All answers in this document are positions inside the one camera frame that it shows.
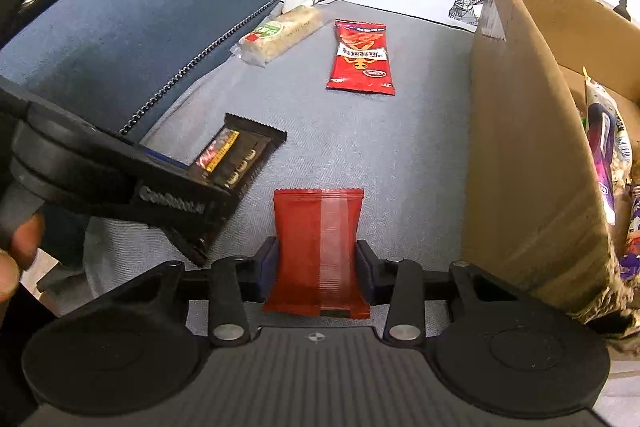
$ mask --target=black handle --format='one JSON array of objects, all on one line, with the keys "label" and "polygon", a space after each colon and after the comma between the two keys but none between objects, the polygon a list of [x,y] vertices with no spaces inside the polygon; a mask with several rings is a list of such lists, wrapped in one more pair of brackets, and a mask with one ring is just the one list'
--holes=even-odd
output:
[{"label": "black handle", "polygon": [[420,264],[408,259],[398,263],[396,285],[383,333],[388,343],[409,347],[424,341],[423,281]]},{"label": "black handle", "polygon": [[236,274],[236,259],[225,257],[209,269],[209,340],[219,347],[251,339]]}]

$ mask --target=green label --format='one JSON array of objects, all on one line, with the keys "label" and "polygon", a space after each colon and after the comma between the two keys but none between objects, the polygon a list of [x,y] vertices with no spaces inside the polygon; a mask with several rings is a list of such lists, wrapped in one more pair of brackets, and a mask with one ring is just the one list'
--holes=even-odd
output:
[{"label": "green label", "polygon": [[277,21],[269,21],[258,26],[253,33],[258,33],[260,38],[273,37],[282,31],[282,24]]}]

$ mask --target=finger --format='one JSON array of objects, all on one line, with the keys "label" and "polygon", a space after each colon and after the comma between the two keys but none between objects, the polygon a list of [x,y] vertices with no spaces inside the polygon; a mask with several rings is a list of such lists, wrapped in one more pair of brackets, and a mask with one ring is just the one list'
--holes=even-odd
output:
[{"label": "finger", "polygon": [[27,270],[36,258],[36,252],[44,234],[44,217],[34,214],[18,227],[11,238],[9,254],[21,270]]},{"label": "finger", "polygon": [[20,284],[20,269],[14,259],[0,250],[0,303],[8,301]]}]

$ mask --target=purple snack wrapper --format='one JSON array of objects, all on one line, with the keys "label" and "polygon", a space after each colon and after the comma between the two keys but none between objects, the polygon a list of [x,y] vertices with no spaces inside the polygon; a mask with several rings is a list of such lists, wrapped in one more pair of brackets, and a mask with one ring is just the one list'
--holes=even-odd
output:
[{"label": "purple snack wrapper", "polygon": [[593,155],[598,187],[602,195],[602,206],[610,225],[616,223],[616,211],[613,203],[613,185],[611,183],[611,160],[616,134],[616,117],[601,103],[591,103],[587,108],[587,140]]},{"label": "purple snack wrapper", "polygon": [[631,279],[640,275],[640,185],[632,192],[634,204],[631,208],[631,223],[626,234],[625,254],[620,259],[620,277]]}]

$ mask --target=red wrapper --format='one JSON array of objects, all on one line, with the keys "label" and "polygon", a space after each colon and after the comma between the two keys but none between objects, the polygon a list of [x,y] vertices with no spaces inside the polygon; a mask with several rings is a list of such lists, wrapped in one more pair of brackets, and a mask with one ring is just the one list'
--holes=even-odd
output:
[{"label": "red wrapper", "polygon": [[278,277],[265,311],[369,318],[355,272],[355,242],[364,191],[276,190]]},{"label": "red wrapper", "polygon": [[326,87],[396,94],[386,54],[386,24],[336,20],[338,52]]}]

